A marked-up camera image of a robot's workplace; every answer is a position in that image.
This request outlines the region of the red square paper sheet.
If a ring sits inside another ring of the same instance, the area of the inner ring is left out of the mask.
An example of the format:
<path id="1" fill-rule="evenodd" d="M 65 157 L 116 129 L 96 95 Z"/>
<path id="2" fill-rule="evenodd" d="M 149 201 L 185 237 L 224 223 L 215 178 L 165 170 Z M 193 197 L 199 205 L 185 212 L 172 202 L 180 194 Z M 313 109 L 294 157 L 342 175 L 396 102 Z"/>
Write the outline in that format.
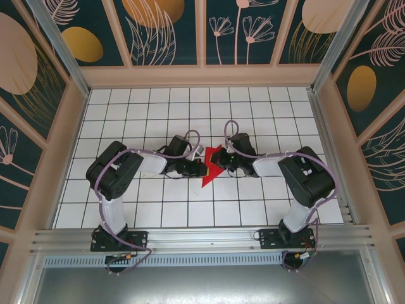
<path id="1" fill-rule="evenodd" d="M 207 147 L 204 157 L 204 164 L 207 166 L 207 174 L 202 178 L 202 186 L 207 186 L 210 182 L 212 182 L 216 177 L 222 174 L 225 170 L 220 168 L 218 165 L 215 165 L 211 162 L 211 158 L 214 153 L 219 152 L 222 149 L 222 145 L 220 144 L 216 148 Z"/>

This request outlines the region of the grey metal sheet panel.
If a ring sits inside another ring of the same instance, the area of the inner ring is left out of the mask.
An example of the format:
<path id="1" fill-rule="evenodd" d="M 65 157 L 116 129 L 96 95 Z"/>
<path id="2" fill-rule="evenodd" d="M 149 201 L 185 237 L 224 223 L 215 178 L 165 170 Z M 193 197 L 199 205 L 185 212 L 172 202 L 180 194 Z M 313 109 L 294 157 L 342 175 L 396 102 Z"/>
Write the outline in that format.
<path id="1" fill-rule="evenodd" d="M 382 304 L 356 264 L 150 267 L 122 277 L 104 269 L 44 269 L 23 304 Z"/>

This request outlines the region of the small controller board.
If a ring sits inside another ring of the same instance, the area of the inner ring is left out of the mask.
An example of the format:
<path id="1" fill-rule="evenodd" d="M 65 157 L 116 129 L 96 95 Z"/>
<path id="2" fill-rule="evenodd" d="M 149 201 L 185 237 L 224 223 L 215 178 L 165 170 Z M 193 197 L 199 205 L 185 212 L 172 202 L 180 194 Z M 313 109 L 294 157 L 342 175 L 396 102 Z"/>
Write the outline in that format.
<path id="1" fill-rule="evenodd" d="M 288 272 L 299 272 L 315 255 L 315 251 L 302 253 L 284 251 L 282 253 L 282 267 Z"/>
<path id="2" fill-rule="evenodd" d="M 135 254 L 124 253 L 124 254 L 120 254 L 120 255 L 108 255 L 104 259 L 105 269 L 108 271 L 109 275 L 119 274 L 127 268 L 127 265 L 135 257 L 137 257 L 136 253 Z"/>

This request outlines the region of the aluminium mounting rail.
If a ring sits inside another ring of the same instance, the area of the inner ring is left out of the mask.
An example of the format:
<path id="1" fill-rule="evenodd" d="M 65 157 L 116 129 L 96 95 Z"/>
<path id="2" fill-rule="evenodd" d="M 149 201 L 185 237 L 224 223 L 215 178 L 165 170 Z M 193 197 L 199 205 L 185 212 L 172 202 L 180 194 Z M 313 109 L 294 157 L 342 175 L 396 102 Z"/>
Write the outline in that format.
<path id="1" fill-rule="evenodd" d="M 148 229 L 147 247 L 154 253 L 258 252 L 260 227 L 208 227 Z M 36 231 L 29 252 L 78 255 L 90 253 L 92 229 Z M 372 249 L 376 242 L 367 225 L 321 224 L 317 233 L 320 251 Z"/>

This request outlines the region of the aluminium side rail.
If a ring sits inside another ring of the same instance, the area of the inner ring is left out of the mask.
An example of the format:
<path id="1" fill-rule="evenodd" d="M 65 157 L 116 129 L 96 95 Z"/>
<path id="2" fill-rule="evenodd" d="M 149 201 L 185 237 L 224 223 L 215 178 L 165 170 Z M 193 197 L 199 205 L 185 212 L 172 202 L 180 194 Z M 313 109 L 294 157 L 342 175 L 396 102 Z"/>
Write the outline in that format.
<path id="1" fill-rule="evenodd" d="M 349 225 L 359 224 L 358 216 L 354 209 L 347 182 L 342 171 L 342 165 L 340 164 L 337 150 L 333 142 L 332 133 L 322 109 L 320 99 L 318 95 L 313 92 L 309 92 L 308 96 L 327 164 L 332 169 L 339 183 L 339 190 L 336 195 L 336 200 L 343 223 Z"/>

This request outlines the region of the aluminium corner post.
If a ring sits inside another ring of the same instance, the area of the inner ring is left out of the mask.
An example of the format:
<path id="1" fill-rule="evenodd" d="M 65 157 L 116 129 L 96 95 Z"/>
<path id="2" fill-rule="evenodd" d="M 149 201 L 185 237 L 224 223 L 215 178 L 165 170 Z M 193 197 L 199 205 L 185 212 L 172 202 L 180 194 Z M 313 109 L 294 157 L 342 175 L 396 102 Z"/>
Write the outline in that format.
<path id="1" fill-rule="evenodd" d="M 321 89 L 326 79 L 330 75 L 330 72 L 337 62 L 340 54 L 344 52 L 344 48 L 348 44 L 349 39 L 352 37 L 358 23 L 365 15 L 369 3 L 370 0 L 353 1 L 345 14 L 344 19 L 342 20 L 342 23 L 329 48 L 326 51 L 314 79 L 308 87 L 309 93 L 316 94 Z"/>
<path id="2" fill-rule="evenodd" d="M 56 52 L 60 55 L 62 62 L 67 67 L 72 79 L 80 89 L 81 93 L 87 98 L 89 96 L 89 85 L 68 45 L 59 31 L 59 28 L 47 12 L 45 4 L 41 0 L 26 0 L 33 15 L 38 19 L 48 39 L 52 42 Z"/>

